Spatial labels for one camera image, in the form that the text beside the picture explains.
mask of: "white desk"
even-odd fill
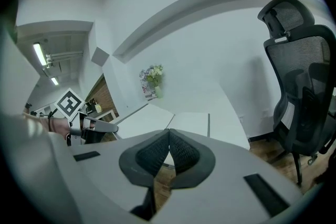
[[[246,134],[223,89],[216,82],[169,90],[163,98],[150,100],[172,113],[210,113],[210,138],[250,149]]]

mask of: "wooden floor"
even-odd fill
[[[110,142],[110,141],[116,141],[117,139],[114,137],[112,133],[106,133],[104,137],[101,140],[102,142]]]
[[[270,142],[267,142],[266,140],[251,142],[250,147],[252,153],[265,161],[274,158],[283,151],[280,144],[274,140]],[[318,158],[311,166],[307,164],[310,157],[300,157],[302,168],[302,186],[300,189],[302,193],[306,193],[314,185],[314,179],[327,169],[328,159],[335,148],[336,145],[334,144],[325,155],[318,154]],[[275,163],[274,168],[294,183],[297,183],[295,163],[291,154]],[[166,166],[162,166],[157,174],[154,180],[154,195],[157,211],[160,210],[170,197],[169,185],[174,177],[175,170]]]

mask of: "desk surface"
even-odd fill
[[[71,147],[67,147],[60,138],[59,145],[55,147],[57,150],[53,152],[57,154],[65,182],[73,195],[75,192],[77,200],[86,205],[85,193],[94,187],[95,195],[101,193],[123,210],[130,211],[143,203],[148,189],[130,183],[120,169],[119,158],[127,148],[157,133]],[[197,187],[172,190],[164,207],[151,219],[152,223],[217,223],[218,219],[225,219],[227,223],[264,222],[270,218],[269,214],[244,180],[244,176],[251,174],[259,174],[290,205],[301,198],[302,194],[295,184],[249,151],[201,135],[181,133],[210,148],[216,164],[211,174]],[[80,162],[68,156],[70,153],[76,155],[91,151],[97,151],[100,156]],[[100,210],[99,200],[90,199],[99,205]],[[87,214],[83,204],[79,205],[81,213]]]
[[[169,91],[164,93],[163,98],[150,100],[149,103],[174,114],[210,113],[210,138],[250,149],[239,118],[218,83]]]

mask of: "ceiling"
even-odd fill
[[[86,41],[87,32],[64,31],[35,35],[19,41],[17,46],[35,70],[41,75],[41,79],[38,82],[38,86],[41,86],[43,84],[52,84],[52,82],[43,71],[43,67],[34,51],[33,44],[39,42],[45,55],[69,51],[83,51]],[[59,84],[67,83],[78,79],[80,65],[81,58],[66,60],[55,63],[55,68],[52,68],[51,71],[54,72],[53,76],[56,77]]]

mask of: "fluorescent light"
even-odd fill
[[[35,44],[34,44],[34,50],[35,50],[35,52],[36,52],[36,55],[37,55],[38,59],[40,60],[41,65],[46,66],[46,65],[47,65],[47,62],[46,62],[46,60],[44,59],[44,55],[43,55],[43,53],[42,53],[40,43],[35,43]]]
[[[58,82],[57,82],[57,80],[56,80],[55,78],[52,78],[51,80],[52,80],[52,82],[53,82],[55,85],[58,85]]]

